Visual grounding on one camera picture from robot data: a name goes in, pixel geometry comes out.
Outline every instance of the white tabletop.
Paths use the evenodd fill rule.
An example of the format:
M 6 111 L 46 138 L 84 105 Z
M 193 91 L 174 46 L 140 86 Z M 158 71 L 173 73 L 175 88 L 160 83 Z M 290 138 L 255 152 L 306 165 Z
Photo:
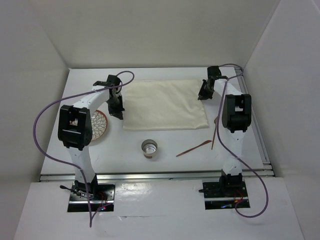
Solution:
M 257 214 L 266 195 L 258 178 L 245 180 L 250 208 Z M 71 182 L 32 183 L 15 240 L 303 240 L 282 178 L 264 178 L 265 213 L 253 219 L 234 209 L 205 210 L 201 180 L 118 183 L 114 211 L 98 213 L 89 228 L 87 212 L 67 212 Z
M 222 75 L 234 76 L 233 67 L 220 68 Z M 123 70 L 133 71 L 136 80 L 186 80 L 205 79 L 206 67 L 188 68 L 131 68 L 131 69 L 71 69 L 63 97 L 79 94 L 91 90 L 96 81 L 105 81 L 109 74 L 117 74 Z M 126 82 L 131 77 L 126 73 L 120 78 Z M 230 81 L 238 90 L 240 86 L 236 78 Z M 96 173 L 151 173 L 151 172 L 180 172 L 180 171 L 215 171 L 221 170 L 225 150 L 216 140 L 214 148 L 207 144 L 188 154 L 176 157 L 177 154 L 193 148 L 206 140 L 212 140 L 214 133 L 214 119 L 218 115 L 221 97 L 213 95 L 213 99 L 203 101 L 209 128 L 195 130 L 167 130 L 167 131 L 123 131 L 123 122 L 111 117 L 108 105 L 103 103 L 99 110 L 108 118 L 107 132 L 98 140 L 90 143 L 90 157 Z M 69 99 L 61 105 L 72 105 L 79 98 Z M 58 115 L 55 120 L 47 153 L 55 158 L 71 162 L 71 158 L 63 143 L 58 140 Z M 153 139 L 159 146 L 159 153 L 155 159 L 147 159 L 141 151 L 141 143 L 146 139 Z M 242 157 L 253 169 L 262 169 L 263 161 L 253 132 L 253 124 L 243 140 Z M 41 170 L 42 175 L 74 174 L 71 166 L 63 165 L 45 158 Z

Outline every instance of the metal cup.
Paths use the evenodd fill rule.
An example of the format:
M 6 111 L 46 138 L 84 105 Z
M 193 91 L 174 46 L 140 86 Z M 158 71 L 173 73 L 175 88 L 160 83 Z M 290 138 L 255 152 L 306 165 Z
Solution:
M 147 159 L 152 159 L 156 156 L 157 148 L 158 148 L 158 144 L 151 139 L 147 139 L 143 141 L 143 143 L 141 144 L 143 155 Z

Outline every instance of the white towel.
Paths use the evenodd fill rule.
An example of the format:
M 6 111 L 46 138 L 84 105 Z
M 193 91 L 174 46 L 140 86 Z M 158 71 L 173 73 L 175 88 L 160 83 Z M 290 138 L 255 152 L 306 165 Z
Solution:
M 125 87 L 126 131 L 208 128 L 200 80 L 136 80 Z

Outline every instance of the white backdrop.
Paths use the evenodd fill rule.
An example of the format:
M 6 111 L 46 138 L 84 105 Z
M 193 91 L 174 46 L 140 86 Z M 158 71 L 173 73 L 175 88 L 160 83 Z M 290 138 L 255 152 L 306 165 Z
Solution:
M 62 94 L 68 70 L 25 0 L 0 1 L 0 32 L 0 238 L 12 240 L 44 161 L 32 140 L 33 121 Z M 44 148 L 56 111 L 39 124 Z
M 245 65 L 279 0 L 29 0 L 71 68 Z
M 305 240 L 319 239 L 320 0 L 281 0 L 245 71 Z

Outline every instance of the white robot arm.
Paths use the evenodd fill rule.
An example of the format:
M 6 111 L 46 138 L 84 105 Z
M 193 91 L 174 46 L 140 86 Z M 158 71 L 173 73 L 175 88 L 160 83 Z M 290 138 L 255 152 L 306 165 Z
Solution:
M 208 67 L 207 76 L 208 79 L 203 80 L 198 99 L 212 99 L 214 92 L 223 97 L 225 83 L 228 78 L 222 76 L 219 66 Z M 238 91 L 228 82 L 223 101 L 222 117 L 221 121 L 219 121 L 223 127 L 219 128 L 219 132 L 223 136 L 224 145 L 240 157 L 242 155 L 245 132 L 251 124 L 251 96 Z M 240 188 L 242 184 L 241 163 L 230 155 L 223 163 L 220 177 L 221 188 L 223 191 L 228 191 L 228 189 L 233 191 L 236 188 Z
M 92 139 L 91 117 L 104 102 L 108 104 L 111 116 L 123 120 L 123 102 L 121 89 L 102 90 L 105 87 L 120 85 L 121 80 L 115 75 L 109 75 L 105 82 L 97 81 L 91 93 L 73 105 L 63 105 L 60 108 L 58 138 L 67 147 L 72 162 L 84 172 L 89 185 L 89 192 L 94 193 L 98 185 L 97 175 L 92 167 L 89 143 Z M 78 168 L 75 168 L 75 188 L 85 191 L 85 181 Z
M 214 91 L 217 92 L 220 96 L 222 96 L 226 80 L 216 80 L 214 83 Z M 234 95 L 241 96 L 243 93 L 238 91 L 231 83 L 227 83 L 227 88 L 225 95 Z M 245 132 L 243 131 L 235 131 L 231 133 L 229 129 L 222 127 L 220 129 L 221 135 L 225 136 L 225 144 L 228 148 L 235 153 L 237 156 L 241 157 L 242 155 L 242 147 L 243 147 L 243 139 L 245 137 Z M 242 173 L 241 163 L 234 156 L 230 155 L 223 163 L 222 171 L 231 176 L 238 176 Z

